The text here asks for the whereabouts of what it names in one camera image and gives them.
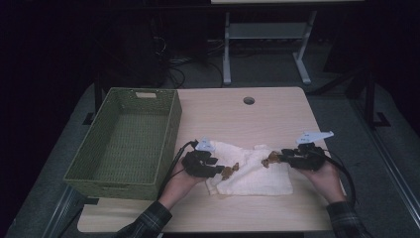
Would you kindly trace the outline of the white metal stand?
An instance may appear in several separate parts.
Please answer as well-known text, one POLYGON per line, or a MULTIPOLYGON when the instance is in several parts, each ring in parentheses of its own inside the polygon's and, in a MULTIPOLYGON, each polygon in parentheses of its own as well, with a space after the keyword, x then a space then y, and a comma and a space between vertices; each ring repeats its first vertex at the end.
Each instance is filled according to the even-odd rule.
POLYGON ((303 61, 303 57, 312 33, 317 16, 316 11, 309 14, 308 20, 301 23, 232 23, 230 13, 225 14, 224 53, 223 53, 223 84, 232 83, 230 64, 230 42, 232 40, 300 40, 297 52, 292 54, 300 78, 304 84, 310 84, 311 79, 303 61))

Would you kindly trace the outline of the person's left hand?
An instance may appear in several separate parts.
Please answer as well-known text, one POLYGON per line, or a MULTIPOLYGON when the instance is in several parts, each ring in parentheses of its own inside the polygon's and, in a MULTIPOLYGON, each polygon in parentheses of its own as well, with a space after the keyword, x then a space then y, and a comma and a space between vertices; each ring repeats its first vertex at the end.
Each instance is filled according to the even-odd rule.
POLYGON ((166 184, 162 195, 157 200, 166 209, 171 210, 179 201, 185 198, 189 192, 205 178, 197 178, 189 175, 181 162, 178 162, 172 171, 172 177, 166 184))

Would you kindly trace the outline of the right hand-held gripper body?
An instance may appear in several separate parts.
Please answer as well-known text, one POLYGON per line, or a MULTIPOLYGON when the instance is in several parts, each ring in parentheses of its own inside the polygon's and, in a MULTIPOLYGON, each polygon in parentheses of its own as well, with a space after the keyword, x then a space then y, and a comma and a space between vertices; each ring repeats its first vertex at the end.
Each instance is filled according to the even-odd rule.
POLYGON ((318 171, 326 162, 327 156, 315 143, 333 136, 332 131, 304 132, 296 140, 298 147, 289 161, 290 166, 300 170, 318 171))

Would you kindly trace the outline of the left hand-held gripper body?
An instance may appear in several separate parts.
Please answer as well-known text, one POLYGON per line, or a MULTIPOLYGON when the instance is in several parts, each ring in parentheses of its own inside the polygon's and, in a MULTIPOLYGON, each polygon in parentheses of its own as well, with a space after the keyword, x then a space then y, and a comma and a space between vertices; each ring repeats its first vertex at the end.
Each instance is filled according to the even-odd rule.
POLYGON ((209 178, 209 168, 214 167, 214 165, 206 165, 205 162, 207 159, 213 158, 214 146, 206 137, 199 141, 193 141, 191 146, 193 150, 188 152, 182 160, 185 171, 193 177, 209 178))

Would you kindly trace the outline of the aluminium floor rail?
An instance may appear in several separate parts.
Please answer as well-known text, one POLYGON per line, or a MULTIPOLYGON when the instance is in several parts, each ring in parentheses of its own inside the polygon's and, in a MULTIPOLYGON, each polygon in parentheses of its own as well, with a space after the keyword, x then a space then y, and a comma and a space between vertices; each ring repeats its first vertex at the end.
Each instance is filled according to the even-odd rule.
POLYGON ((82 211, 82 196, 75 189, 66 185, 53 210, 42 238, 62 238, 67 229, 82 211))
POLYGON ((411 187, 404 178, 402 172, 397 167, 396 163, 393 160, 390 152, 386 148, 384 142, 379 137, 376 129, 371 126, 365 119, 364 110, 360 104, 351 100, 350 105, 355 111, 359 121, 364 127, 364 130, 367 132, 370 140, 374 144, 375 149, 381 157, 382 163, 390 176, 394 187, 396 188, 400 198, 402 199, 407 211, 409 212, 412 220, 416 224, 417 228, 420 230, 420 200, 415 196, 411 187))

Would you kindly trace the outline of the black metal stand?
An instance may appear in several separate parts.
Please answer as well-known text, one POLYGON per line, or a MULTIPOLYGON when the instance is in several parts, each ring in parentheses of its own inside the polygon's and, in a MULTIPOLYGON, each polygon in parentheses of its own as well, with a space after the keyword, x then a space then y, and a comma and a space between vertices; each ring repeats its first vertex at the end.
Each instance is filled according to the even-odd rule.
POLYGON ((95 119, 95 116, 98 113, 98 111, 100 109, 100 106, 102 104, 103 91, 102 91, 100 76, 97 76, 94 79, 93 88, 94 88, 94 111, 89 112, 86 115, 86 117, 83 121, 83 125, 91 125, 92 124, 92 122, 95 119))
POLYGON ((351 72, 351 83, 346 90, 346 96, 350 99, 358 99, 364 94, 363 118, 368 126, 375 130, 377 127, 389 127, 390 122, 382 112, 374 110, 375 81, 370 70, 364 66, 358 66, 351 72))

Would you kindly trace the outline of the green woven basket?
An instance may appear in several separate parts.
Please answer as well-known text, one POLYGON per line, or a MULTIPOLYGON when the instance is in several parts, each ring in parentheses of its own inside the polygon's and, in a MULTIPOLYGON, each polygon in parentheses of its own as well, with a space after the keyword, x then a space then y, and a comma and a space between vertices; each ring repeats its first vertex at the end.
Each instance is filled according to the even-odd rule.
POLYGON ((111 88, 63 180, 91 197, 155 200, 181 114, 174 89, 111 88))

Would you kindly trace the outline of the white towel with brown patches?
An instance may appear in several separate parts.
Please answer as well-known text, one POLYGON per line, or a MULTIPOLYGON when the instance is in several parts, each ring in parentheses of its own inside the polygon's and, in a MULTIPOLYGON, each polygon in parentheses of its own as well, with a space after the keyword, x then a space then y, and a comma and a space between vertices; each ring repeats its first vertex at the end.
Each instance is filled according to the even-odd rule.
POLYGON ((211 141, 215 148, 212 156, 218 159, 217 165, 239 169, 228 178, 220 174, 205 181, 211 195, 269 195, 293 194, 286 163, 272 163, 266 168, 263 160, 273 152, 267 145, 257 145, 244 149, 218 141, 211 141))

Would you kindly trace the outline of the person's right hand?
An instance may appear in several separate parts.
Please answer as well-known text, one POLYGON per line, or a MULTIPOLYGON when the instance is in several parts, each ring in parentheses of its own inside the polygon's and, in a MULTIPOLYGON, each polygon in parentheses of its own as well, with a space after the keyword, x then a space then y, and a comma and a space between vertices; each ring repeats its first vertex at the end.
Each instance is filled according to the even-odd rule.
POLYGON ((325 162, 318 171, 299 170, 299 172, 311 181, 315 189, 329 203, 346 201, 339 174, 329 162, 325 162))

